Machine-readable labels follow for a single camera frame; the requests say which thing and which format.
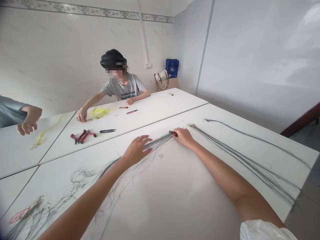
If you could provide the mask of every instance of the floor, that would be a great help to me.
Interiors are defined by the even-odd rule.
[[[291,137],[292,140],[320,152],[320,124],[303,128]],[[304,184],[295,206],[285,224],[298,240],[320,238],[320,157]]]

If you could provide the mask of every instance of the decorative border tile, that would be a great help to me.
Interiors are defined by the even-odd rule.
[[[122,18],[131,20],[140,19],[138,12],[128,12],[43,0],[0,0],[0,6],[44,12],[69,13],[77,15]],[[173,17],[145,13],[142,13],[142,20],[152,22],[173,23]]]

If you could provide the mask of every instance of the blue bag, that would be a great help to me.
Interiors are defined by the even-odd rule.
[[[179,67],[179,60],[178,59],[167,58],[166,70],[168,72],[169,78],[175,78],[178,76],[178,67]]]

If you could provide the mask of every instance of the red-handled pliers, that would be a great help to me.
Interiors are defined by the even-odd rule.
[[[80,135],[80,137],[76,138],[76,137],[74,136],[74,134],[71,134],[70,137],[74,139],[74,144],[77,144],[77,143],[80,143],[80,142],[81,142],[81,138],[82,138],[83,136],[85,136],[86,133],[87,133],[87,131],[86,131],[86,130],[83,130],[83,132],[82,132],[82,134]]]
[[[176,137],[178,136],[178,134],[175,131],[169,131],[169,133],[171,133],[172,135],[175,135]]]
[[[97,137],[97,135],[95,133],[90,132],[89,130],[86,132],[86,134],[80,139],[80,143],[82,144],[84,142],[84,140],[86,139],[86,137],[88,135],[93,135],[94,137]]]

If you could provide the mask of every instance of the table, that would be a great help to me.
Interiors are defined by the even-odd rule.
[[[0,180],[0,220],[36,171],[36,168],[29,168]]]
[[[319,155],[306,146],[206,104],[42,164],[0,222],[4,233],[14,226],[8,224],[11,218],[41,195],[43,204],[50,201],[60,206],[58,213],[50,218],[54,221],[74,201],[71,199],[59,205],[62,197],[70,192],[75,198],[83,194],[94,183],[99,172],[121,156],[136,136],[149,134],[151,138],[158,138],[175,127],[187,127],[188,123],[196,124],[256,162],[272,167],[274,172],[298,187],[303,186],[310,169],[292,156],[220,123],[203,121],[204,118],[219,120],[290,150],[310,167]],[[190,132],[195,140],[247,179],[280,219],[285,220],[291,209],[287,202],[230,155],[211,145],[194,130],[190,129]],[[282,181],[279,184],[297,198],[298,189]],[[196,155],[177,142],[169,141],[141,165],[131,168],[115,184],[112,195],[106,198],[98,217],[82,239],[204,239],[214,236],[239,239],[239,228],[240,220],[234,206]],[[27,232],[28,227],[22,231],[21,239]]]
[[[98,120],[94,119],[86,123],[78,122],[76,114],[42,159],[41,164],[207,103],[207,101],[189,93],[173,88],[153,93],[150,97],[137,101],[131,106],[126,105],[125,100],[99,106],[113,111]],[[128,108],[119,109],[119,107],[125,106]],[[93,108],[88,110],[87,119],[89,119],[92,110]],[[79,136],[84,129],[96,133],[97,137],[88,136],[84,144],[75,145],[70,135]],[[107,129],[116,129],[116,131],[99,133],[100,130]]]
[[[32,145],[38,140],[40,133],[56,124],[61,115],[39,119],[38,130],[30,135],[21,136],[16,126],[1,128],[0,179],[36,166],[75,113],[76,111],[65,113],[59,124],[44,134],[43,144],[32,150]]]

